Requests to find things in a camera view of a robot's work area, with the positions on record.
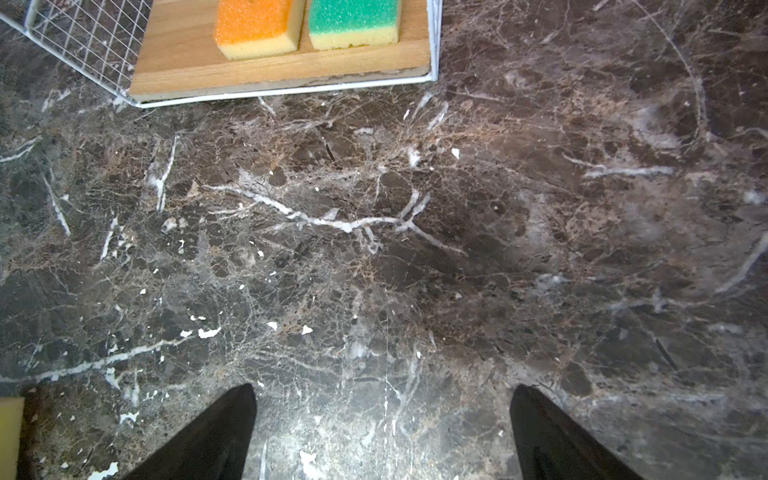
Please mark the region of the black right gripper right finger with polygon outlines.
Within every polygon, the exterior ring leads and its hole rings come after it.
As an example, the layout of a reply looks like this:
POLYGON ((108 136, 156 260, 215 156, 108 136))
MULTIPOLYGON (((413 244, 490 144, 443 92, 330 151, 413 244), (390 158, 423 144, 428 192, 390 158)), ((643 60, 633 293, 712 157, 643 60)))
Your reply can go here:
POLYGON ((510 418, 525 480, 641 479, 533 386, 515 388, 510 418))

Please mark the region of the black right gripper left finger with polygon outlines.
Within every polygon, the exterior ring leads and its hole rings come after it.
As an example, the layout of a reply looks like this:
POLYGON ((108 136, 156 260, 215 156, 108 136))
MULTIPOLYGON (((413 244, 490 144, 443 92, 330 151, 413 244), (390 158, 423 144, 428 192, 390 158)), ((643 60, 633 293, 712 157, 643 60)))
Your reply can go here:
POLYGON ((256 416, 253 386, 233 387, 126 477, 240 480, 256 416))

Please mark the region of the orange sponge front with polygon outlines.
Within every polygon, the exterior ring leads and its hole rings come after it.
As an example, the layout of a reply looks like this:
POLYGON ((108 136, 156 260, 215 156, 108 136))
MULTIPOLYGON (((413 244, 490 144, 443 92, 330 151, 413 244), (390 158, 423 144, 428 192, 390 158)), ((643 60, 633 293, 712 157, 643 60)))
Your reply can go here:
POLYGON ((221 0, 214 41, 228 60, 295 52, 305 5, 304 0, 221 0))

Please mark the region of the light green yellow sponge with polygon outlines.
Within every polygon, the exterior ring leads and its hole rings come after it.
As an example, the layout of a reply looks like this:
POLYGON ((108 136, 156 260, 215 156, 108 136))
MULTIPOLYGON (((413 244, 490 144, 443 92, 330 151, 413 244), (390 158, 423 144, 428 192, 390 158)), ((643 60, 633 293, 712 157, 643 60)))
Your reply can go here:
POLYGON ((397 43, 401 10, 399 0, 314 0, 310 42, 315 50, 397 43))

